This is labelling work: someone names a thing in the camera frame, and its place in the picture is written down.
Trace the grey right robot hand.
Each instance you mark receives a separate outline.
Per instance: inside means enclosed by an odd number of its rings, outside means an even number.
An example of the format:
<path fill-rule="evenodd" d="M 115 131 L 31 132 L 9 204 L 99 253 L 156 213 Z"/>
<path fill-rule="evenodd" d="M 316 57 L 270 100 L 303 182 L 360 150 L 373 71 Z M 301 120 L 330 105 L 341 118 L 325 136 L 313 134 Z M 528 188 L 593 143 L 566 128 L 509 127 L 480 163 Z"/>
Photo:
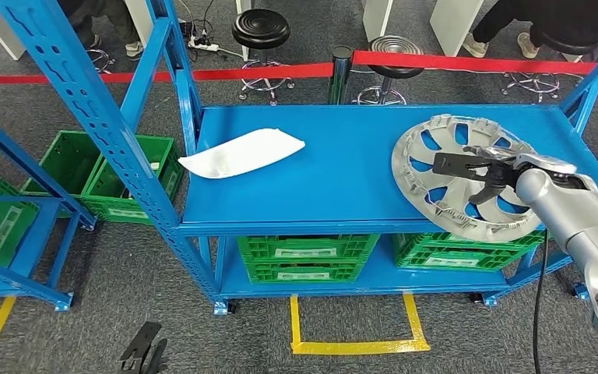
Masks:
<path fill-rule="evenodd" d="M 470 203 L 485 203 L 499 196 L 507 186 L 515 190 L 519 177 L 519 171 L 514 168 L 516 151 L 496 146 L 465 146 L 463 151 L 476 158 L 466 162 L 470 177 L 484 183 L 484 187 L 469 198 Z"/>

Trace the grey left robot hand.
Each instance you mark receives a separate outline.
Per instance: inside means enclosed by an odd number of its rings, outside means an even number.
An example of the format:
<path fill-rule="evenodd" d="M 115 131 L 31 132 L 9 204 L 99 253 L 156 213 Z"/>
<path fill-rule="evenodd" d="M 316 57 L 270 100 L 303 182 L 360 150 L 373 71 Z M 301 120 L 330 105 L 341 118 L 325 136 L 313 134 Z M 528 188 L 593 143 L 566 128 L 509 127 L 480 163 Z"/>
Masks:
<path fill-rule="evenodd" d="M 154 351 L 147 364 L 145 374 L 159 374 L 167 369 L 168 359 L 164 357 L 164 351 L 167 347 L 168 339 L 163 338 L 157 342 Z"/>

